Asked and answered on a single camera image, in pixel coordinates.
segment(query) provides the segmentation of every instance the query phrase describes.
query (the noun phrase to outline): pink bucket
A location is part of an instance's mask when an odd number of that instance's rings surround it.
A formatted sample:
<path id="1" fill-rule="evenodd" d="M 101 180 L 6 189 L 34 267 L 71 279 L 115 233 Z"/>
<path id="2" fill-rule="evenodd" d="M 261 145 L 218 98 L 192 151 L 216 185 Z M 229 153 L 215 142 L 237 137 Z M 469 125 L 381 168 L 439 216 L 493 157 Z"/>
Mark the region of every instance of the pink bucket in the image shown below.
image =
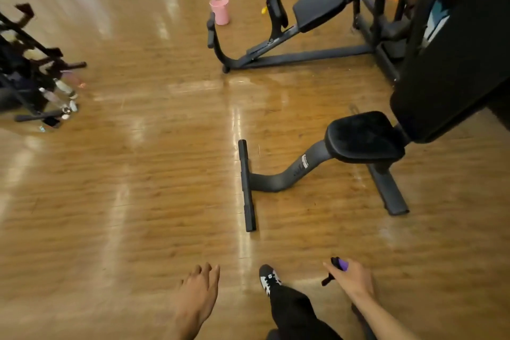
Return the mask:
<path id="1" fill-rule="evenodd" d="M 211 0 L 209 6 L 214 12 L 215 22 L 217 25 L 225 25 L 230 21 L 228 11 L 226 9 L 228 0 Z"/>

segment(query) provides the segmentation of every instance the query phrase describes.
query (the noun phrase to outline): sneaker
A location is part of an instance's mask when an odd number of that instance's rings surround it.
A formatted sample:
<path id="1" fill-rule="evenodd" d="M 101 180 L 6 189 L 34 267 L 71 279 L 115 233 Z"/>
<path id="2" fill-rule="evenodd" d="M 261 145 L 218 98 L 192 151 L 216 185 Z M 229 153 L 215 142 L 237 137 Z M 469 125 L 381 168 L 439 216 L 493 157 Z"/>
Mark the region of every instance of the sneaker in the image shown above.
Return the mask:
<path id="1" fill-rule="evenodd" d="M 269 265 L 262 265 L 260 266 L 260 270 L 258 271 L 258 275 L 260 277 L 260 283 L 262 284 L 262 287 L 266 291 L 267 295 L 269 296 L 271 293 L 271 288 L 275 285 L 281 285 L 282 282 L 278 278 L 277 273 L 274 271 L 274 269 Z"/>

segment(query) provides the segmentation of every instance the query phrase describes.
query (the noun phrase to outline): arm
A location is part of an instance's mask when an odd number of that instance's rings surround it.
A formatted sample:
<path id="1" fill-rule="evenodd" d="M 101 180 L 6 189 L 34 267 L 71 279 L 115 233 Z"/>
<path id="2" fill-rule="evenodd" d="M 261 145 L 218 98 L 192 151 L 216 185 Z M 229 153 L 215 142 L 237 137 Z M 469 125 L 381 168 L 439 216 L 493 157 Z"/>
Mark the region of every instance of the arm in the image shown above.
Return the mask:
<path id="1" fill-rule="evenodd" d="M 175 291 L 175 314 L 165 340 L 194 340 L 218 298 L 220 267 L 195 266 Z"/>
<path id="2" fill-rule="evenodd" d="M 419 340 L 376 301 L 370 271 L 359 262 L 353 260 L 348 262 L 349 267 L 345 272 L 326 262 L 324 266 L 361 312 L 377 339 Z"/>

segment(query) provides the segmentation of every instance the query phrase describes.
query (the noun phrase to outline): black pants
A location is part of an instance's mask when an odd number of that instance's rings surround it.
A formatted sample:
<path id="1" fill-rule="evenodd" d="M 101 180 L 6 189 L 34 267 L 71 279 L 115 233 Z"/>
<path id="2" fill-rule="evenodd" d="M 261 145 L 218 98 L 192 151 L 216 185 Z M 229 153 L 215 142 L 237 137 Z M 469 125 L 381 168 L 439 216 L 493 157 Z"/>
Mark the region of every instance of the black pants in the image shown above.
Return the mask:
<path id="1" fill-rule="evenodd" d="M 310 300 L 288 286 L 271 286 L 271 312 L 278 329 L 267 340 L 342 340 L 326 323 L 315 316 Z"/>

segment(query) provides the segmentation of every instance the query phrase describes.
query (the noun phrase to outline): hand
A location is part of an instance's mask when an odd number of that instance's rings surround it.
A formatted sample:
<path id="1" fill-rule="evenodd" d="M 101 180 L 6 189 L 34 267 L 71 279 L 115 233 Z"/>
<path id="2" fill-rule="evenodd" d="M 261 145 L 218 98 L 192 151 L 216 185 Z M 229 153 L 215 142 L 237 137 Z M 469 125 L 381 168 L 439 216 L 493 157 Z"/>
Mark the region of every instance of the hand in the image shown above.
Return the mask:
<path id="1" fill-rule="evenodd" d="M 218 298 L 220 266 L 208 263 L 202 268 L 195 266 L 185 280 L 181 280 L 175 293 L 175 337 L 178 340 L 193 340 L 205 320 L 213 311 Z"/>
<path id="2" fill-rule="evenodd" d="M 349 267 L 343 272 L 330 263 L 323 262 L 324 267 L 335 277 L 341 288 L 354 300 L 359 297 L 375 297 L 372 273 L 361 263 L 347 259 Z"/>

